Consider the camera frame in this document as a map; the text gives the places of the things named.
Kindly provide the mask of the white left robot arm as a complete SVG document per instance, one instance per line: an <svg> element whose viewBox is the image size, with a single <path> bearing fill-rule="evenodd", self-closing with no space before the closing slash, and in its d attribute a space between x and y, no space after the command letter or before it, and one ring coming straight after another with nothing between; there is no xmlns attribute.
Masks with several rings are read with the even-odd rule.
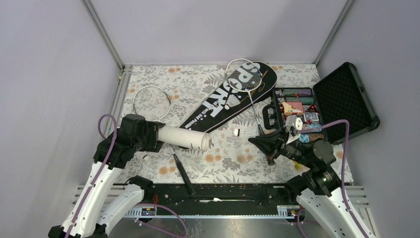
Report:
<svg viewBox="0 0 420 238"><path fill-rule="evenodd" d="M124 193L103 209L111 187L134 154L160 150L163 143L158 141L158 131L165 125L129 114L123 117L118 127L114 116L108 117L113 121L114 131L109 136L101 134L103 140L97 146L80 198L66 220L50 229L50 238L106 238L131 207L139 202L147 204L153 199L153 182L134 176L129 179Z"/></svg>

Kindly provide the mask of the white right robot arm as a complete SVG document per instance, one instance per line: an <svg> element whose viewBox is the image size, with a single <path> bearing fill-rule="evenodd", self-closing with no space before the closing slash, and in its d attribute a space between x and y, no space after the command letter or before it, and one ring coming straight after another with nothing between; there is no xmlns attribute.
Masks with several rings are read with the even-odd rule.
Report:
<svg viewBox="0 0 420 238"><path fill-rule="evenodd" d="M269 165L283 156L308 168L306 172L289 179L284 198L290 204L299 204L333 238L375 237L355 210L345 185L331 164L336 161L333 146L325 139L313 143L287 143L281 130L251 137L248 141L260 149Z"/></svg>

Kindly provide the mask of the white shuttlecock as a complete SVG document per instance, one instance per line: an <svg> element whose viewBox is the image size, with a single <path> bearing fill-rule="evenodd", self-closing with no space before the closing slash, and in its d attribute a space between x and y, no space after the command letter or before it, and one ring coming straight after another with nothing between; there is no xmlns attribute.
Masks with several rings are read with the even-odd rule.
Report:
<svg viewBox="0 0 420 238"><path fill-rule="evenodd" d="M233 129L232 133L234 136L242 138L253 138L259 135L258 129L256 127L235 128Z"/></svg>

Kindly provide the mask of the white shuttlecock tube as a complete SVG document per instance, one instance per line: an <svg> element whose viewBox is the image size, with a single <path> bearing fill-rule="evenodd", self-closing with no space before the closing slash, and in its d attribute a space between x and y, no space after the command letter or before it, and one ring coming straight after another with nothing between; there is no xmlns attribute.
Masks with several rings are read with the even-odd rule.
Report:
<svg viewBox="0 0 420 238"><path fill-rule="evenodd" d="M209 133L164 126L158 130L157 140L205 152L210 148L211 136Z"/></svg>

